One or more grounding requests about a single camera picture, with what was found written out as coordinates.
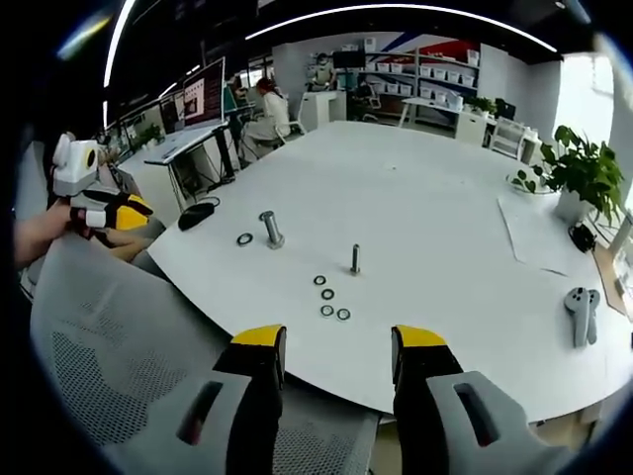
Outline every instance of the white paper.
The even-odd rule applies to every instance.
[[[512,198],[497,201],[514,257],[519,262],[571,276],[590,258],[576,248],[569,237],[568,226],[553,215],[552,207]]]

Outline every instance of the gray vr controller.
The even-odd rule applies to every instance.
[[[600,293],[577,287],[567,294],[563,303],[574,319],[574,347],[594,344],[597,340],[595,309],[600,303]]]

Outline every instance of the ceiling light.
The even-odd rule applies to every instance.
[[[103,101],[103,130],[108,129],[108,101]]]
[[[323,15],[331,15],[334,13],[353,12],[356,10],[373,10],[373,9],[378,9],[378,8],[408,8],[412,10],[427,10],[427,11],[433,11],[433,12],[460,15],[462,17],[472,18],[474,20],[480,20],[482,22],[495,25],[496,27],[505,28],[506,30],[509,30],[513,33],[516,33],[518,35],[521,35],[524,38],[527,38],[533,41],[534,43],[540,45],[541,47],[545,49],[548,49],[551,52],[558,52],[554,47],[539,40],[538,38],[533,37],[532,35],[528,33],[522,32],[521,30],[518,30],[515,27],[511,27],[510,25],[507,25],[505,23],[499,22],[497,20],[493,20],[492,18],[482,17],[481,15],[476,15],[470,12],[463,12],[461,10],[454,10],[452,8],[434,7],[431,5],[410,5],[407,3],[381,3],[381,4],[375,4],[375,5],[356,5],[356,6],[351,6],[351,7],[342,7],[342,8],[333,8],[331,10],[323,10],[322,12],[310,13],[309,15],[293,18],[291,20],[278,23],[277,25],[264,28],[263,30],[260,30],[259,32],[253,33],[252,35],[248,35],[245,39],[247,41],[252,40],[253,38],[259,37],[260,35],[264,35],[265,33],[268,33],[268,32],[272,32],[273,30],[277,30],[278,28],[292,25],[293,23],[303,22],[304,20],[309,20],[310,18],[316,18]]]
[[[197,71],[198,69],[200,69],[200,64],[196,64],[194,67],[192,67],[191,70],[187,73],[187,75],[191,74],[192,72]]]
[[[160,99],[162,96],[164,96],[165,94],[167,94],[169,91],[171,91],[174,87],[176,87],[176,83],[174,82],[171,86],[169,86],[167,89],[165,89],[164,91],[162,91],[162,93],[158,96],[158,99]]]
[[[115,25],[115,30],[112,33],[110,48],[108,49],[108,59],[106,60],[106,74],[103,78],[103,87],[108,87],[110,85],[112,65],[115,62],[115,55],[117,54],[117,48],[119,47],[119,40],[121,39],[123,28],[126,26],[126,22],[128,21],[128,17],[130,16],[130,12],[132,11],[132,7],[135,5],[135,2],[136,0],[126,0],[126,3],[124,3],[123,8],[121,9],[121,13],[119,14],[119,18],[117,18],[117,24]]]

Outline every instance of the black computer mouse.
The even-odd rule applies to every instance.
[[[178,228],[180,231],[190,230],[215,211],[216,205],[213,203],[198,203],[190,206],[178,218]]]

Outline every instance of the white round table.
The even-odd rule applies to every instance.
[[[285,325],[287,371],[341,398],[393,411],[391,327],[402,324],[442,335],[465,371],[486,375],[529,421],[558,417],[628,381],[632,329],[602,302],[597,343],[573,348],[563,297],[601,290],[599,275],[590,255],[579,254],[573,277],[514,258],[497,199],[543,199],[505,182],[519,166],[425,133],[332,123],[241,172],[214,192],[214,215],[186,233],[172,226],[149,252],[228,333]],[[266,245],[266,210],[281,249]],[[242,233],[254,241],[237,246]],[[326,303],[351,319],[323,318]]]

